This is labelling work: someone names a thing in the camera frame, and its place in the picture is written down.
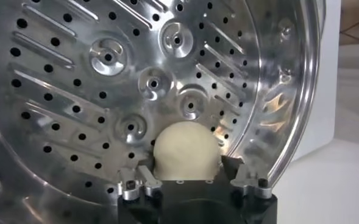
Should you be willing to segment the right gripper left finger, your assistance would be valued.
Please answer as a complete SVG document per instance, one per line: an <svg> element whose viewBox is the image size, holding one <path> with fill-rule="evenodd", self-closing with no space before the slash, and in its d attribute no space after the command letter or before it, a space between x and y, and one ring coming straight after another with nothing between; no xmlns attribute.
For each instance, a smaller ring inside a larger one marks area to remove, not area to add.
<svg viewBox="0 0 359 224"><path fill-rule="evenodd" d="M118 195L125 201L137 200L142 193L147 197L153 197L163 185L147 166L137 166L135 169L120 168L118 174Z"/></svg>

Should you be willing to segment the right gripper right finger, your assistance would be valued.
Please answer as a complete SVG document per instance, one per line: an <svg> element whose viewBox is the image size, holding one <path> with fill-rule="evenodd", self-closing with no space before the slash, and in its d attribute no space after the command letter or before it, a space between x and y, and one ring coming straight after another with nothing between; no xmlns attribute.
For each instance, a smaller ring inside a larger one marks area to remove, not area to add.
<svg viewBox="0 0 359 224"><path fill-rule="evenodd" d="M246 164L241 158L221 157L222 166L230 184L243 196L252 194L258 198L271 198L272 186L263 173Z"/></svg>

